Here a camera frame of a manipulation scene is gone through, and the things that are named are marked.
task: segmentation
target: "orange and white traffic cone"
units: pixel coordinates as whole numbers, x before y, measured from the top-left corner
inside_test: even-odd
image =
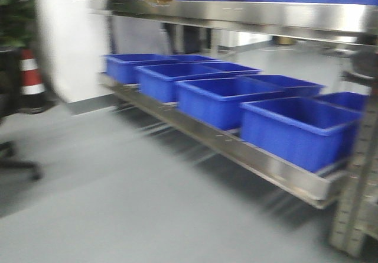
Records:
[[[45,87],[30,49],[22,50],[21,71],[21,107],[19,111],[34,114],[51,108],[51,102],[46,100]]]

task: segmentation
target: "white wall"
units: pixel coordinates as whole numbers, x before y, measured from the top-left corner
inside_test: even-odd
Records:
[[[242,31],[220,31],[220,46],[237,47],[269,41],[272,37],[265,34],[245,33]]]
[[[97,82],[109,53],[106,17],[88,0],[37,0],[42,60],[55,91],[66,102],[105,95]]]

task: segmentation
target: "perforated metal upright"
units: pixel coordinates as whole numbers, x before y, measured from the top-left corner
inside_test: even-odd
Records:
[[[359,256],[366,235],[377,238],[378,192],[378,81],[372,84],[350,173],[338,204],[331,232],[331,244],[352,256]]]

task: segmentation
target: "plastic bin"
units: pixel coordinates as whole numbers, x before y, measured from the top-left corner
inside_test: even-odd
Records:
[[[367,96],[350,92],[330,93],[317,96],[316,99],[354,111],[363,111],[367,102]]]
[[[361,113],[309,98],[244,103],[241,137],[310,172],[348,157]]]
[[[286,97],[291,96],[316,96],[324,86],[304,80],[294,79],[283,75],[253,75],[251,79],[271,83],[284,88]]]
[[[189,62],[204,62],[204,61],[219,61],[218,59],[214,59],[211,57],[203,56],[203,55],[194,55],[194,54],[175,54],[169,55],[171,58],[178,60],[182,63],[189,63]]]
[[[176,81],[230,77],[233,73],[219,72],[202,64],[177,63],[137,67],[139,90],[160,102],[176,102]]]
[[[248,79],[208,79],[178,82],[178,109],[216,128],[240,127],[241,102],[277,98],[280,88]]]
[[[112,54],[106,57],[106,71],[123,84],[137,84],[138,77],[134,67],[143,65],[171,64],[177,61],[160,54]]]
[[[207,67],[211,67],[223,72],[238,72],[240,74],[258,74],[260,69],[250,68],[236,63],[219,61],[219,62],[201,62]]]

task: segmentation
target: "stainless steel shelf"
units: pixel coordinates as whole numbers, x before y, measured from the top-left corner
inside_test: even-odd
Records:
[[[363,206],[366,211],[364,231],[378,240],[378,196],[370,201],[364,201]]]
[[[376,46],[378,7],[353,4],[112,0],[116,15],[212,29]]]
[[[174,105],[165,105],[145,96],[135,86],[122,85],[105,74],[100,74],[100,80],[102,85],[112,90],[120,99],[170,124],[318,209],[327,207],[339,196],[347,176],[345,171],[332,172],[325,177],[310,173],[244,142],[229,132],[193,119],[176,110]]]

